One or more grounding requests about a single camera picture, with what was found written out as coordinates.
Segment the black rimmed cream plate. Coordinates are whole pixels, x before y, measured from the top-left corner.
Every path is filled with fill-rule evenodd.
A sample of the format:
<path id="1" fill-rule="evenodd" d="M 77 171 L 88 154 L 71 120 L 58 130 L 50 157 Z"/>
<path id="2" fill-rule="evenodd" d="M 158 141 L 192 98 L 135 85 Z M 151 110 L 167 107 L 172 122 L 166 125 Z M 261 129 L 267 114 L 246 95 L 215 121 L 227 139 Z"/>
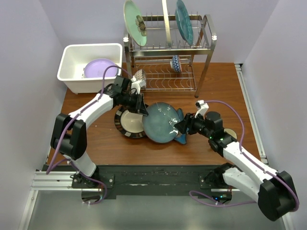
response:
<path id="1" fill-rule="evenodd" d="M 143 125 L 143 115 L 130 112 L 121 106 L 115 113 L 114 124 L 116 129 L 128 138 L 143 138 L 146 136 Z"/>

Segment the dark blue branch plate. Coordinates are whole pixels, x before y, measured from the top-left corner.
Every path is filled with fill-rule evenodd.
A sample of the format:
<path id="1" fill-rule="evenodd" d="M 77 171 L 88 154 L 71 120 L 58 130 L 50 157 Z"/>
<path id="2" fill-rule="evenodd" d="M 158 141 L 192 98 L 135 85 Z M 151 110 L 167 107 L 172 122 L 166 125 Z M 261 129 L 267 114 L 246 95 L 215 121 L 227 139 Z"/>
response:
<path id="1" fill-rule="evenodd" d="M 146 136 L 156 143 L 168 143 L 175 139 L 180 122 L 175 108 L 168 103 L 157 102 L 147 107 L 148 116 L 143 116 L 142 125 Z"/>

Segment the lavender bear plate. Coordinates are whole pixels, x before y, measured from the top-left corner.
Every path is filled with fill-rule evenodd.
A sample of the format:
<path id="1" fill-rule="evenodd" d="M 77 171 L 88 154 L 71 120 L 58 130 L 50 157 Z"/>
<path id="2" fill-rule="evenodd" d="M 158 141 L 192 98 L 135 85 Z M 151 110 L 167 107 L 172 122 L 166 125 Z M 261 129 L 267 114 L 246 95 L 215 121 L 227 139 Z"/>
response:
<path id="1" fill-rule="evenodd" d="M 106 58 L 99 58 L 89 62 L 84 68 L 85 78 L 102 78 L 107 67 L 114 66 L 115 63 Z M 105 78 L 117 76 L 118 68 L 112 67 L 106 71 Z"/>

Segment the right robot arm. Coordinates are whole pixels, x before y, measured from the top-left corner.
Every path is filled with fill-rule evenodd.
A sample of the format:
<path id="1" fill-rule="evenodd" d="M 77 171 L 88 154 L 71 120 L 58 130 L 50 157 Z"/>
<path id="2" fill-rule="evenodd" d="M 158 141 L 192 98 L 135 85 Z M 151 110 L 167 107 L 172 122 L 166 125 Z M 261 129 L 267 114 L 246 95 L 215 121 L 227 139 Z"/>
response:
<path id="1" fill-rule="evenodd" d="M 218 112 L 207 112 L 205 116 L 186 114 L 175 128 L 181 133 L 205 136 L 211 149 L 228 160 L 207 174 L 205 182 L 219 188 L 232 186 L 239 189 L 255 201 L 271 221 L 298 210 L 299 200 L 291 175 L 276 171 L 246 151 L 224 130 Z"/>

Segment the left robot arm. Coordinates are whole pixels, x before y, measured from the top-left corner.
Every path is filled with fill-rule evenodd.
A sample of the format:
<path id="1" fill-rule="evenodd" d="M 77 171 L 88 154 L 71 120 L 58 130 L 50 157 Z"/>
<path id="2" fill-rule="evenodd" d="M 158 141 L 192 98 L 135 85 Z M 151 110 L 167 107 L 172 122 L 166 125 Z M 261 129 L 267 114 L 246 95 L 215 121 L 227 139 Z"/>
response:
<path id="1" fill-rule="evenodd" d="M 56 155 L 61 153 L 84 174 L 82 182 L 87 187 L 96 187 L 99 184 L 99 176 L 95 173 L 96 165 L 86 153 L 87 129 L 96 119 L 118 105 L 126 107 L 131 113 L 147 116 L 141 92 L 144 85 L 145 80 L 117 76 L 112 84 L 99 91 L 91 101 L 78 110 L 68 115 L 57 115 L 50 143 L 55 154 L 47 172 L 51 171 Z"/>

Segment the dark teal bottom dish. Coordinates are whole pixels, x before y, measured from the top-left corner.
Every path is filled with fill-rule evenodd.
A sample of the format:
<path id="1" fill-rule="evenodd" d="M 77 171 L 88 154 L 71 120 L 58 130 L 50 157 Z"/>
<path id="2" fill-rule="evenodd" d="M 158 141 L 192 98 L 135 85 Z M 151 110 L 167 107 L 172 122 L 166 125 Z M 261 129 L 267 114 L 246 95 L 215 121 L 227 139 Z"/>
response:
<path id="1" fill-rule="evenodd" d="M 182 120 L 184 120 L 184 114 L 183 114 L 183 110 L 181 108 L 177 109 L 177 114 L 179 117 L 179 121 L 181 122 Z M 187 135 L 186 134 L 181 134 L 180 132 L 177 134 L 177 136 L 174 138 L 174 141 L 185 145 L 187 143 Z"/>

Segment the red patterned bowl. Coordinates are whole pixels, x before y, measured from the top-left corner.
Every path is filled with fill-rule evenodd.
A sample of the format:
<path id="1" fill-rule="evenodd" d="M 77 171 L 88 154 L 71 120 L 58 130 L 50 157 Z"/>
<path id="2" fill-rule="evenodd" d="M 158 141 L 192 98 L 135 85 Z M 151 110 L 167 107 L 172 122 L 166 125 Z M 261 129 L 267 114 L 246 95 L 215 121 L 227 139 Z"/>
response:
<path id="1" fill-rule="evenodd" d="M 143 81 L 143 84 L 141 86 L 142 89 L 146 88 L 147 85 L 147 80 L 146 80 L 146 73 L 143 69 L 140 69 L 138 71 L 135 72 L 134 77 L 136 78 L 136 80 L 138 81 Z"/>

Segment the beige paper cup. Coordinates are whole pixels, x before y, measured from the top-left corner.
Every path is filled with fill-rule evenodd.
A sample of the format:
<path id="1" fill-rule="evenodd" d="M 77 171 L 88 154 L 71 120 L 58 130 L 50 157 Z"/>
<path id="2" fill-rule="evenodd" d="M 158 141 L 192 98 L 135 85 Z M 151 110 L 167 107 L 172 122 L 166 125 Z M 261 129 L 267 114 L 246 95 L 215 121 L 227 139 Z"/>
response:
<path id="1" fill-rule="evenodd" d="M 232 130 L 230 128 L 225 128 L 224 132 L 231 135 L 233 138 L 237 139 L 237 134 L 234 130 Z"/>

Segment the metal dish rack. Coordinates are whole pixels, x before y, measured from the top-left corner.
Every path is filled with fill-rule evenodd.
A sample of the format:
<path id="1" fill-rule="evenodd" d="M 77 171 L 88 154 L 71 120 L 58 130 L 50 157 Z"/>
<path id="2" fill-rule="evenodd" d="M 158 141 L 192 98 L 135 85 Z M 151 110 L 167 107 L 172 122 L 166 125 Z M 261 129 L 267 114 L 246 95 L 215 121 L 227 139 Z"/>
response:
<path id="1" fill-rule="evenodd" d="M 139 46 L 126 31 L 123 37 L 127 70 L 134 74 L 143 69 L 146 73 L 146 91 L 194 92 L 199 97 L 217 36 L 210 15 L 191 14 L 194 41 L 189 46 L 179 33 L 174 15 L 169 16 L 172 46 L 166 46 L 165 23 L 162 15 L 146 15 L 147 43 Z M 170 66 L 178 55 L 182 67 L 176 73 Z"/>

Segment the blue zigzag bowl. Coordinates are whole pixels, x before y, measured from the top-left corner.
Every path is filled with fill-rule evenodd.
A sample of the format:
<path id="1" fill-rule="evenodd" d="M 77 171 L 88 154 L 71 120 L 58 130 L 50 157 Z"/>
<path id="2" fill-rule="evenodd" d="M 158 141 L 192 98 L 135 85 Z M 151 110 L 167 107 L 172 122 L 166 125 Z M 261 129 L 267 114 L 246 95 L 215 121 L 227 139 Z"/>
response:
<path id="1" fill-rule="evenodd" d="M 173 69 L 174 72 L 176 73 L 181 73 L 182 72 L 182 67 L 180 63 L 180 58 L 178 55 L 175 55 L 172 57 L 170 61 L 170 66 Z"/>

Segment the mint flower plate in rack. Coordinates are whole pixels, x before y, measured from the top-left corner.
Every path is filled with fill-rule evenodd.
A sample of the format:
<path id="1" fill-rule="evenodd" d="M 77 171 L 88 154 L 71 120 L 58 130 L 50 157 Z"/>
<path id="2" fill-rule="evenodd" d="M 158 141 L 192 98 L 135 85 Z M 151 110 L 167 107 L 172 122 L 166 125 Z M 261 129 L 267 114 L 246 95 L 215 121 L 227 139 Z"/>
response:
<path id="1" fill-rule="evenodd" d="M 147 43 L 147 28 L 139 7 L 132 1 L 126 0 L 123 6 L 125 26 L 139 46 L 145 46 Z"/>

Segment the teal plate in rack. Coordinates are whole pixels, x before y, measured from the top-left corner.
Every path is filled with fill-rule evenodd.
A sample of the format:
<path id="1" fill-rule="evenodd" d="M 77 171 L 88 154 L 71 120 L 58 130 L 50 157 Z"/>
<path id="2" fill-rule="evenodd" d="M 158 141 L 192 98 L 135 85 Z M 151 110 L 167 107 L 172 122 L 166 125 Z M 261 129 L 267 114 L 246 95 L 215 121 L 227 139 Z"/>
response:
<path id="1" fill-rule="evenodd" d="M 194 41 L 193 29 L 188 11 L 182 0 L 176 2 L 175 18 L 180 35 L 189 46 L 192 46 Z"/>

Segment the beige plate in rack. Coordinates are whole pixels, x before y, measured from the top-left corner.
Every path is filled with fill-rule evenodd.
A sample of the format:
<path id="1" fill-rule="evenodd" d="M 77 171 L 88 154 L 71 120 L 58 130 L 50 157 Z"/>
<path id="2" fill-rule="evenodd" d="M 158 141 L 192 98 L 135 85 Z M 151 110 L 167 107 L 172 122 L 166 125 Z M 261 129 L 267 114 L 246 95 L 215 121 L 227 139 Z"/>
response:
<path id="1" fill-rule="evenodd" d="M 170 25 L 169 25 L 169 17 L 168 17 L 166 0 L 162 0 L 162 7 L 163 7 L 163 17 L 164 17 L 164 23 L 165 23 L 166 46 L 171 47 L 172 39 L 171 39 L 171 33 L 170 33 Z"/>

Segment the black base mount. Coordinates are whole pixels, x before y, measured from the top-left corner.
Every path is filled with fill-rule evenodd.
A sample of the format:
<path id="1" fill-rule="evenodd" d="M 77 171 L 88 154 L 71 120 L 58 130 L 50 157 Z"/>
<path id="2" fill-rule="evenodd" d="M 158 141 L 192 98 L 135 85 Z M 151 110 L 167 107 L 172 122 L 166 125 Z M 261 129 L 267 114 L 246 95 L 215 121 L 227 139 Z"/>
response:
<path id="1" fill-rule="evenodd" d="M 99 181 L 107 199 L 118 196 L 188 196 L 196 190 L 210 195 L 228 190 L 213 176 L 216 165 L 99 165 Z"/>

